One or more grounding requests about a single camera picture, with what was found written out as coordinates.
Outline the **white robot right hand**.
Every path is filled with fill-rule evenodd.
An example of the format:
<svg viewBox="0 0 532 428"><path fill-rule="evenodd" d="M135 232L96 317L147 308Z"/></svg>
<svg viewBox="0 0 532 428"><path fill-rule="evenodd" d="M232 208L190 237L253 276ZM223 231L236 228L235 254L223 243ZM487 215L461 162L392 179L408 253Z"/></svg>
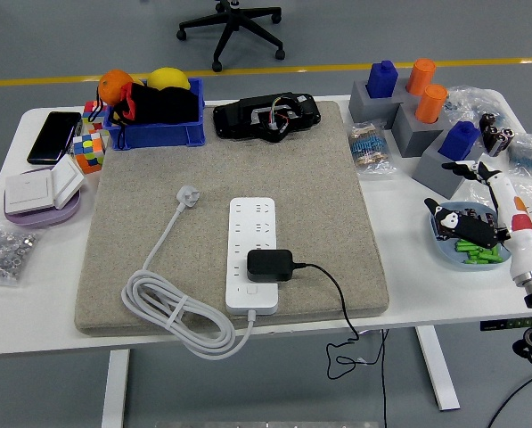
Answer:
<svg viewBox="0 0 532 428"><path fill-rule="evenodd" d="M510 179L501 170L490 169L482 161L450 161L442 168L489 188L498 225L490 226L479 219L458 214L427 198L424 203L434 219L445 230L483 248L504 243L512 255L511 277L516 285L525 287L532 281L532 220Z"/></svg>

